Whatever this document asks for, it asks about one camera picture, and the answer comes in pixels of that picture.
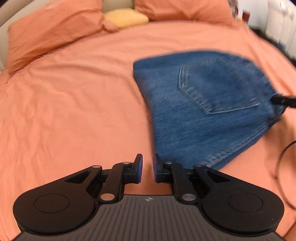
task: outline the beige headboard cushion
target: beige headboard cushion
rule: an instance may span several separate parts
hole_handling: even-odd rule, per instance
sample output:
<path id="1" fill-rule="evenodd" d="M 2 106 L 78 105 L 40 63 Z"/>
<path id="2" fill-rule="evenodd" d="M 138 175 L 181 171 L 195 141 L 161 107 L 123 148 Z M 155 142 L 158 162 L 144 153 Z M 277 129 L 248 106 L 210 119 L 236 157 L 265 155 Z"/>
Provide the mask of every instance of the beige headboard cushion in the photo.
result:
<path id="1" fill-rule="evenodd" d="M 0 8 L 0 72 L 7 64 L 8 26 L 42 8 L 52 0 L 8 0 Z M 133 0 L 103 0 L 103 12 L 119 8 L 133 8 Z"/>

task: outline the pocket stitching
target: pocket stitching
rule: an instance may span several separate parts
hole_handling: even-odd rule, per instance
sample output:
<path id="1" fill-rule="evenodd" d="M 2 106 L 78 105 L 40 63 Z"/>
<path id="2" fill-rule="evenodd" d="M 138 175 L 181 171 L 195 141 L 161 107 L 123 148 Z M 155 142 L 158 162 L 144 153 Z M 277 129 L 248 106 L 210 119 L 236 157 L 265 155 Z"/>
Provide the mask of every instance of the pocket stitching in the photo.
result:
<path id="1" fill-rule="evenodd" d="M 219 61 L 219 62 L 224 62 L 222 58 L 217 58 L 215 59 L 215 62 Z M 215 110 L 213 110 L 212 107 L 210 107 L 206 101 L 202 101 L 201 100 L 201 94 L 197 93 L 194 90 L 194 93 L 189 93 L 189 87 L 187 84 L 187 78 L 186 78 L 186 65 L 182 65 L 180 67 L 180 72 L 179 72 L 179 80 L 178 80 L 178 89 L 185 94 L 191 101 L 193 101 L 196 105 L 198 105 L 199 107 L 201 107 L 201 109 L 208 115 L 210 114 L 221 114 L 221 113 L 228 113 L 228 112 L 232 112 L 232 111 L 236 111 L 236 110 L 244 110 L 244 109 L 248 109 L 248 108 L 252 108 L 252 107 L 256 107 L 258 105 L 260 105 L 260 102 L 256 101 L 256 96 L 254 94 L 254 92 L 252 91 L 252 87 L 248 84 L 248 83 L 244 83 L 243 81 L 241 82 L 241 86 L 244 90 L 244 96 L 246 98 L 249 98 L 249 102 L 246 104 L 247 106 L 242 106 L 242 107 L 238 107 L 238 108 L 234 108 L 234 107 L 229 107 L 227 109 L 220 107 L 220 108 L 215 108 Z"/>

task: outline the jeans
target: jeans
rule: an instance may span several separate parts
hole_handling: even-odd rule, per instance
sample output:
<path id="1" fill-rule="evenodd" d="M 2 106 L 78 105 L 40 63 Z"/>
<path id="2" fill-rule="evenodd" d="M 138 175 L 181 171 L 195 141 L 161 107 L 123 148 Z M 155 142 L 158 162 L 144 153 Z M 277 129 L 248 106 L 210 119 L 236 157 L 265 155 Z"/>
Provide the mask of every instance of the jeans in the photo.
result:
<path id="1" fill-rule="evenodd" d="M 151 112 L 155 152 L 184 168 L 221 169 L 280 120 L 284 106 L 251 61 L 212 51 L 136 61 Z"/>

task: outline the pillowcase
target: pillowcase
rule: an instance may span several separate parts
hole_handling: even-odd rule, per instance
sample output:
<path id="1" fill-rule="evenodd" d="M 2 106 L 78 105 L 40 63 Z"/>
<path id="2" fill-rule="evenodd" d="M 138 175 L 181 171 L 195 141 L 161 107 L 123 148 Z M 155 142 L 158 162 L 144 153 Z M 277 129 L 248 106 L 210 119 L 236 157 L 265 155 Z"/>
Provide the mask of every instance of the pillowcase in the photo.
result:
<path id="1" fill-rule="evenodd" d="M 101 0 L 55 0 L 9 26 L 7 67 L 13 74 L 34 59 L 102 29 Z"/>
<path id="2" fill-rule="evenodd" d="M 105 19 L 114 23 L 119 29 L 149 22 L 146 15 L 131 8 L 117 9 L 105 13 Z"/>
<path id="3" fill-rule="evenodd" d="M 227 0 L 134 0 L 150 20 L 198 20 L 234 26 Z"/>

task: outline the white wall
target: white wall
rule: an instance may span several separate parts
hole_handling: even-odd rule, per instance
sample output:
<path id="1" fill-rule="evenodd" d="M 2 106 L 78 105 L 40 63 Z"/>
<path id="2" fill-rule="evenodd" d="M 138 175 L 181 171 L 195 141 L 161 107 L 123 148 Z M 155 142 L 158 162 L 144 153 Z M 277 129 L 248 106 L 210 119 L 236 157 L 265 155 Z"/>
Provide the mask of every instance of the white wall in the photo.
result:
<path id="1" fill-rule="evenodd" d="M 239 17 L 242 17 L 243 10 L 250 11 L 250 25 L 265 31 L 268 17 L 267 0 L 238 0 L 238 3 Z"/>
<path id="2" fill-rule="evenodd" d="M 284 1 L 286 6 L 293 10 L 295 18 L 292 24 L 292 31 L 287 44 L 287 52 L 290 56 L 296 58 L 296 7 L 289 0 L 273 0 Z M 242 17 L 243 10 L 251 12 L 249 23 L 251 26 L 260 28 L 265 32 L 268 19 L 268 0 L 238 0 L 239 3 L 239 17 Z"/>

